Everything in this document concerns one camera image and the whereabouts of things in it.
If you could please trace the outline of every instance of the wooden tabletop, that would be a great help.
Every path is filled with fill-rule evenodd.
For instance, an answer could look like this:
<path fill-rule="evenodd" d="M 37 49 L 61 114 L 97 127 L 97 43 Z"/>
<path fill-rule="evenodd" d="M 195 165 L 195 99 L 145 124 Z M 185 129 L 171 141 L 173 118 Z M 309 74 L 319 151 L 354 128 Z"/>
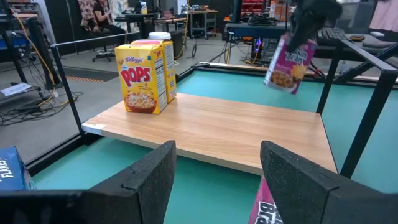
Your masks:
<path fill-rule="evenodd" d="M 178 155 L 259 175 L 268 140 L 336 172 L 322 119 L 307 111 L 179 93 L 160 115 L 127 112 L 122 101 L 83 129 L 151 148 L 176 140 Z"/>
<path fill-rule="evenodd" d="M 217 13 L 217 10 L 197 10 L 197 11 L 188 11 L 190 14 L 203 14 L 203 13 Z"/>

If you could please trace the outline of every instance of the black metal rail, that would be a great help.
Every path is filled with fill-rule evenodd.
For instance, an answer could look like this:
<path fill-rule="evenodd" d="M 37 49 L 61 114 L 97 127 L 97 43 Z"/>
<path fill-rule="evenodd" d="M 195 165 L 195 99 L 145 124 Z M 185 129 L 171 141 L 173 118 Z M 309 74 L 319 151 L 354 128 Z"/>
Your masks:
<path fill-rule="evenodd" d="M 368 63 L 371 63 L 381 71 L 379 81 L 376 84 L 376 88 L 374 89 L 371 100 L 366 108 L 364 116 L 362 117 L 361 124 L 359 125 L 353 143 L 348 151 L 347 157 L 340 171 L 341 175 L 347 178 L 351 178 L 366 147 L 366 144 L 369 141 L 377 120 L 380 117 L 381 111 L 386 104 L 388 96 L 392 88 L 396 84 L 398 70 L 388 63 L 383 62 L 379 58 L 371 55 L 369 52 L 361 49 L 357 45 L 352 44 L 350 41 L 341 40 L 336 48 L 336 56 L 333 58 L 329 68 L 328 78 L 326 79 L 325 86 L 322 91 L 317 113 L 322 114 L 325 107 L 328 94 L 333 83 L 333 78 L 337 69 L 339 58 L 338 55 L 344 45 L 351 48 Z"/>

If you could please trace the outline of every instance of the yellow cereal box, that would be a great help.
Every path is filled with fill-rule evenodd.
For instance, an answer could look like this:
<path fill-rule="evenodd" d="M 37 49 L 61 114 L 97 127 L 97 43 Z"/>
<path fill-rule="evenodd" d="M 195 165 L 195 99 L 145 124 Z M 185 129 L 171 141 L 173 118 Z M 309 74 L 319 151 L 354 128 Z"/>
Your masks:
<path fill-rule="evenodd" d="M 162 47 L 125 44 L 115 54 L 126 110 L 160 114 L 167 105 Z"/>
<path fill-rule="evenodd" d="M 156 44 L 163 49 L 163 66 L 165 68 L 165 82 L 167 102 L 170 103 L 177 94 L 177 82 L 175 79 L 173 42 L 171 40 L 136 40 L 134 44 Z"/>

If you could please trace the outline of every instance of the gray floor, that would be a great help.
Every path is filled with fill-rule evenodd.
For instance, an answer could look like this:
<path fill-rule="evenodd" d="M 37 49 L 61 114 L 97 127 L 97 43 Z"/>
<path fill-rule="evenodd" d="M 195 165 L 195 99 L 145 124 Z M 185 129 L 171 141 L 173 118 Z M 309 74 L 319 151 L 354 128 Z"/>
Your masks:
<path fill-rule="evenodd" d="M 197 62 L 208 62 L 219 55 L 224 48 L 224 42 L 222 42 L 220 35 L 217 37 L 210 37 L 209 40 L 198 39 L 195 58 L 187 58 L 191 57 L 194 43 L 195 40 L 188 40 L 187 50 L 185 50 L 184 56 L 177 60 L 177 73 L 182 73 Z M 233 47 L 231 51 L 231 64 L 245 65 L 242 59 L 245 58 L 245 52 L 248 50 L 249 46 L 244 44 L 239 44 L 239 48 Z M 113 59 L 112 62 L 108 62 L 106 59 L 99 59 L 93 63 L 91 59 L 94 55 L 95 53 L 91 50 L 80 52 L 79 55 L 64 55 L 62 57 L 62 63 L 65 67 L 117 72 L 115 59 Z M 327 70 L 328 64 L 330 63 L 329 60 L 319 59 L 315 59 L 314 62 L 325 70 Z M 221 55 L 220 63 L 224 63 L 224 55 Z M 347 63 L 350 66 L 357 64 L 354 62 Z M 10 82 L 20 81 L 13 67 L 12 63 L 0 64 L 0 89 L 8 87 Z M 34 84 L 29 68 L 25 67 L 23 70 L 28 82 Z M 371 70 L 367 75 L 377 76 L 378 72 L 377 70 Z M 76 106 L 82 121 L 97 115 L 122 100 L 118 78 L 114 78 L 106 83 L 69 80 L 69 85 L 72 91 L 84 92 L 84 95 L 80 96 L 76 101 Z M 60 95 L 64 93 L 63 89 L 57 91 Z M 16 106 L 38 99 L 38 94 L 31 92 L 9 100 L 0 101 L 0 111 L 5 112 Z M 65 96 L 62 96 L 60 100 L 65 101 Z M 22 159 L 28 162 L 77 132 L 78 129 L 72 111 L 70 107 L 67 106 L 59 114 L 40 121 L 26 121 L 11 126 L 0 126 L 0 148 L 17 146 Z"/>

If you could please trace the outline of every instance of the nutrition facts label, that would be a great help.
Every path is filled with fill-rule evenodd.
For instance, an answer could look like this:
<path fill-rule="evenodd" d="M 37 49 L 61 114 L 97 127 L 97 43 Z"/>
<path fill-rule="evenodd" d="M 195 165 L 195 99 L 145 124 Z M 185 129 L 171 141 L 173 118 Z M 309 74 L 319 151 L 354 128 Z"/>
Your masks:
<path fill-rule="evenodd" d="M 156 80 L 157 80 L 157 94 L 160 95 L 166 91 L 163 63 L 161 66 L 156 67 Z"/>
<path fill-rule="evenodd" d="M 163 58 L 158 58 L 155 60 L 155 68 L 163 66 Z"/>
<path fill-rule="evenodd" d="M 164 54 L 166 55 L 166 67 L 167 72 L 171 71 L 174 68 L 174 53 L 173 53 L 173 45 L 169 44 L 164 47 Z"/>
<path fill-rule="evenodd" d="M 162 111 L 167 105 L 166 93 L 159 96 L 159 108 Z"/>

